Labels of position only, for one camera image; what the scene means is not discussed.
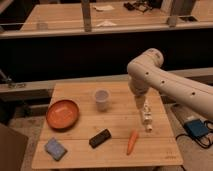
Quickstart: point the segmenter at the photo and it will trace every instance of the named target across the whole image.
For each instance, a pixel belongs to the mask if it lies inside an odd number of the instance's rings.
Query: desk
[[[97,88],[111,93],[106,113],[96,110],[92,94]],[[181,165],[183,163],[170,123],[157,91],[150,89],[147,100],[153,116],[153,131],[145,132],[127,82],[88,82],[56,84],[50,104],[71,99],[80,108],[76,125],[66,132],[55,132],[44,122],[34,154],[32,168],[100,168]],[[109,129],[112,138],[92,149],[89,139]],[[131,155],[126,155],[130,132],[139,130],[139,139]],[[55,137],[68,153],[56,162],[45,152],[44,145]]]
[[[191,13],[198,21],[213,21],[213,1],[196,1]]]
[[[108,20],[117,26],[135,26],[166,23],[168,15],[160,9],[142,13],[128,11],[123,7],[124,2],[90,3],[92,26]],[[97,12],[93,6],[111,5],[114,10]],[[83,28],[81,4],[46,4],[36,5],[27,18],[21,30],[36,30],[37,22],[45,22],[48,29]]]

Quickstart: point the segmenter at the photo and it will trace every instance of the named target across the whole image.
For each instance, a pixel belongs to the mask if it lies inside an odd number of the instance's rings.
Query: carrot
[[[128,146],[127,146],[127,152],[126,154],[127,155],[130,155],[133,148],[134,148],[134,145],[135,145],[135,142],[137,140],[137,138],[139,137],[139,133],[137,130],[133,130],[130,137],[129,137],[129,142],[128,142]]]

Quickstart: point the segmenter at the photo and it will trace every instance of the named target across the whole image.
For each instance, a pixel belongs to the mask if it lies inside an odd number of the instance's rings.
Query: white paper cup
[[[94,99],[99,111],[106,111],[109,108],[109,92],[104,89],[96,90]]]

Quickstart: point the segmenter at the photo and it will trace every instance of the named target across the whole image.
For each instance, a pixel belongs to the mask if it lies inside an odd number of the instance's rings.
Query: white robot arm
[[[153,87],[213,121],[213,87],[164,71],[162,64],[162,53],[153,48],[130,61],[127,72],[132,92],[140,96]]]

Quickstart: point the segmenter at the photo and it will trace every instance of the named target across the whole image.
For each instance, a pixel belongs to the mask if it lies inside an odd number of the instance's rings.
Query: cable
[[[183,171],[187,171],[183,165],[181,165],[180,167],[183,169]]]
[[[209,120],[205,120],[204,122],[204,125],[209,129],[209,131],[211,133],[213,133],[213,122],[212,121],[209,121]]]
[[[182,137],[182,136],[186,136],[186,137],[189,137],[189,135],[188,134],[179,134],[179,135],[177,135],[176,137],[175,137],[175,139],[177,140],[179,137]]]
[[[201,139],[195,139],[195,142],[196,142],[199,146],[201,146],[202,148],[204,148],[204,149],[209,149],[209,148],[212,146],[211,140],[210,140],[208,137],[206,137],[206,136],[203,137],[203,138],[206,138],[206,139],[208,140],[208,144],[203,143]]]

